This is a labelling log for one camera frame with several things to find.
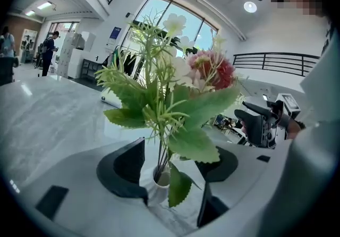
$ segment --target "floor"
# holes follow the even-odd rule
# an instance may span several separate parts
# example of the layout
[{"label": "floor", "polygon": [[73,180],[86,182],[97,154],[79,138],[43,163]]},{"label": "floor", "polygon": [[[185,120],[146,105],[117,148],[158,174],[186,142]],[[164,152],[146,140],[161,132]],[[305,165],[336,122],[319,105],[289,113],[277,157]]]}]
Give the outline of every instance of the floor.
[{"label": "floor", "polygon": [[[43,71],[40,69],[35,69],[33,64],[24,63],[18,66],[17,68],[14,68],[14,80],[25,81],[31,78],[36,78],[38,77],[38,75],[41,76],[42,72]],[[48,72],[47,75],[55,75],[55,73]],[[103,90],[102,86],[97,86],[94,82],[89,81],[87,79],[71,79],[71,80],[97,91]]]},{"label": "floor", "polygon": [[240,140],[240,137],[236,134],[232,132],[229,133],[229,131],[226,131],[225,133],[221,132],[221,130],[217,129],[215,126],[205,125],[203,127],[203,130],[206,132],[207,135],[218,138],[222,141],[226,140],[228,142],[238,143],[238,141]]},{"label": "floor", "polygon": [[34,65],[31,63],[22,63],[17,68],[13,69],[14,71],[14,80],[15,81],[24,81],[31,78],[36,78],[38,75],[42,75],[43,71],[40,69],[34,69]]}]

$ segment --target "black chair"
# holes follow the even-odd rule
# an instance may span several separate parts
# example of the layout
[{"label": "black chair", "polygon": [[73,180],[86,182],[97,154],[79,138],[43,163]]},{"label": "black chair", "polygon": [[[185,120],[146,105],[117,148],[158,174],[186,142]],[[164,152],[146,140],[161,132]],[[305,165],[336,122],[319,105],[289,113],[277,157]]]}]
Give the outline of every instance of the black chair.
[{"label": "black chair", "polygon": [[17,67],[17,57],[0,57],[0,86],[13,82],[13,67]]}]

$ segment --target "marble countertop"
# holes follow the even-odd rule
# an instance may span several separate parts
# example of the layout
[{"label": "marble countertop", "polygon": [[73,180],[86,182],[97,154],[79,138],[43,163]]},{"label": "marble countertop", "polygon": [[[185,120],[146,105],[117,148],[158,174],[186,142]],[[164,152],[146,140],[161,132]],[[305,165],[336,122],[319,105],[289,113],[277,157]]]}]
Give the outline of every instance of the marble countertop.
[{"label": "marble countertop", "polygon": [[[77,205],[73,208],[72,204],[63,205],[56,217],[59,225],[83,236],[166,237],[197,232],[192,225],[202,200],[199,189],[196,188],[199,192],[191,189],[186,202],[189,205],[183,203],[167,209],[164,202],[158,209],[152,209],[141,202],[137,205],[121,202],[99,183],[95,171],[101,155],[140,137],[147,138],[151,130],[128,130],[109,123],[103,111],[113,107],[100,100],[98,91],[52,75],[1,86],[0,107],[0,166],[4,176],[23,190],[20,194],[31,198],[33,206],[51,185],[69,187],[68,200]],[[210,185],[212,193],[233,208],[265,171],[267,164],[256,158],[271,156],[273,150],[228,143],[226,137],[214,129],[205,129],[205,132],[215,145],[231,151],[239,159],[239,166],[231,177]],[[155,165],[158,143],[157,139],[146,140],[142,170]],[[88,177],[83,170],[74,170],[72,174],[67,171],[73,159],[86,164],[84,170],[88,170]],[[204,187],[205,181],[193,161],[174,163]],[[135,221],[135,228],[126,225],[129,219]]]},{"label": "marble countertop", "polygon": [[[149,129],[128,130],[109,123],[103,111],[114,107],[100,100],[100,92],[56,75],[18,81],[0,87],[0,107],[2,108],[0,112],[2,172],[8,180],[14,181],[23,192],[25,200],[28,199],[33,205],[46,192],[47,186],[59,183],[58,181],[65,187],[71,185],[70,191],[75,191],[78,188],[79,185],[74,183],[75,178],[70,180],[71,184],[66,185],[67,174],[62,176],[62,170],[58,167],[68,158],[72,158],[74,154],[84,153],[86,155],[87,152],[96,149],[102,153],[112,152],[140,137],[147,138],[151,134]],[[146,160],[142,170],[147,170],[155,165],[158,155],[158,150],[155,148],[158,147],[158,144],[157,139],[155,141],[153,139],[146,140]],[[179,170],[186,171],[197,184],[204,187],[204,179],[194,162],[180,160],[176,162]],[[46,181],[46,176],[49,175],[53,176],[48,177],[49,180],[52,179],[51,183]],[[94,181],[95,184],[98,182],[96,177],[91,181]],[[89,190],[92,196],[95,196],[97,192],[98,197],[106,197],[111,200],[112,204],[119,204],[114,200],[115,196],[105,191],[101,184],[99,187],[91,186]],[[202,194],[203,190],[196,187],[192,189],[188,199],[191,197],[197,206],[193,207],[193,204],[190,204],[188,215],[185,215],[188,210],[184,205],[169,210],[166,207],[167,202],[164,202],[159,208],[150,208],[149,210],[143,210],[143,207],[140,206],[139,211],[154,213],[153,218],[149,216],[150,221],[154,220],[156,216],[163,216],[165,226],[167,223],[171,223],[170,227],[173,228],[178,224],[178,234],[175,235],[183,235],[188,232],[187,230],[191,232],[196,227]],[[89,200],[96,202],[98,199],[89,198],[86,201]],[[106,204],[103,205],[101,211],[104,211],[105,206]],[[183,222],[183,219],[186,218],[190,219],[191,226],[187,225],[185,228],[180,225],[179,220]],[[79,227],[77,223],[71,225],[69,218],[65,220],[65,215],[61,215],[61,220],[58,223],[89,236],[93,234],[88,233],[90,231],[94,233],[93,230],[96,227],[94,224],[93,228],[89,230]],[[175,236],[166,227],[162,229],[160,225],[158,226],[159,230],[163,231],[165,235]]]}]

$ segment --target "pink flower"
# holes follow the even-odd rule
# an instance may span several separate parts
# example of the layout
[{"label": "pink flower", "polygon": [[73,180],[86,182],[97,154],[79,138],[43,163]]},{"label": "pink flower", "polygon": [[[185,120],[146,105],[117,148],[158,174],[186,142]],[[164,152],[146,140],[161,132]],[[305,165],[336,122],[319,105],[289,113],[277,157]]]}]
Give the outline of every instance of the pink flower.
[{"label": "pink flower", "polygon": [[218,66],[217,73],[209,81],[216,90],[228,88],[234,82],[234,66],[222,54],[217,54],[213,50],[198,51],[197,54],[190,54],[187,58],[191,69],[198,70],[201,79],[206,80],[214,67]]}]

